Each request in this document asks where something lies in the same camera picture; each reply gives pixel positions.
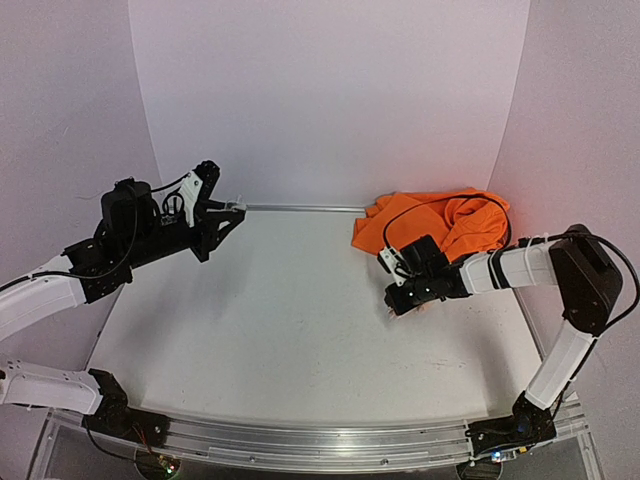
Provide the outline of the clear nail polish bottle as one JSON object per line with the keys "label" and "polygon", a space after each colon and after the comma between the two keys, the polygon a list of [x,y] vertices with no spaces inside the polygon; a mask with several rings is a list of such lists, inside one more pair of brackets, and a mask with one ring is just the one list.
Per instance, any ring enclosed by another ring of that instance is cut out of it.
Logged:
{"label": "clear nail polish bottle", "polygon": [[247,205],[244,203],[242,196],[238,195],[235,199],[226,202],[225,209],[234,211],[246,211]]}

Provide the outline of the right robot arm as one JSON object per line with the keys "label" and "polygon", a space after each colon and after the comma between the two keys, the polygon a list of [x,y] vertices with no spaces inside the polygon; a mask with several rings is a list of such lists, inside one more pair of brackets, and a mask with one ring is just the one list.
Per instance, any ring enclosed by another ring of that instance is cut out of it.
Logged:
{"label": "right robot arm", "polygon": [[576,224],[558,235],[530,237],[455,261],[424,236],[401,249],[384,246],[378,260],[392,278],[384,301],[398,316],[434,301],[533,288],[554,292],[561,325],[522,394],[526,406],[544,411],[575,379],[611,322],[623,287],[612,252],[602,238]]}

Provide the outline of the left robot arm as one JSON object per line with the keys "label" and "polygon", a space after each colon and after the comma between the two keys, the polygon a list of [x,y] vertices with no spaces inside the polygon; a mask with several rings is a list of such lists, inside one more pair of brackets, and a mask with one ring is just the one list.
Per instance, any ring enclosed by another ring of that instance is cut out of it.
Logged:
{"label": "left robot arm", "polygon": [[[126,179],[101,199],[102,219],[93,237],[66,248],[32,272],[1,287],[1,337],[61,311],[105,298],[133,279],[133,271],[183,250],[205,262],[245,219],[240,201],[211,199],[213,181],[190,172],[172,209],[161,209],[146,182]],[[1,358],[1,401],[95,415],[116,437],[131,433],[133,411],[107,398],[96,373],[65,371]]]}

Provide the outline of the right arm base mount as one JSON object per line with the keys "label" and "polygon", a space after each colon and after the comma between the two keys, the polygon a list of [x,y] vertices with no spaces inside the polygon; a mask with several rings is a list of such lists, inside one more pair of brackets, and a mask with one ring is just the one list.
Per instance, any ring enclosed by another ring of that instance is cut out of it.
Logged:
{"label": "right arm base mount", "polygon": [[479,458],[553,440],[556,429],[551,409],[541,409],[521,394],[510,415],[474,421],[465,436],[471,441],[473,456]]}

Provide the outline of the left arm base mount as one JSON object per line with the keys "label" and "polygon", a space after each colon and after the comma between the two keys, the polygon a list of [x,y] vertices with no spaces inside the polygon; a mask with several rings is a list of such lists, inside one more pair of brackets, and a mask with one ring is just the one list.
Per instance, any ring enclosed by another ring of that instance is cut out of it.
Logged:
{"label": "left arm base mount", "polygon": [[97,382],[102,399],[92,415],[83,416],[84,427],[91,433],[139,442],[149,449],[165,445],[170,424],[166,415],[131,407],[113,374],[99,369],[88,373]]}

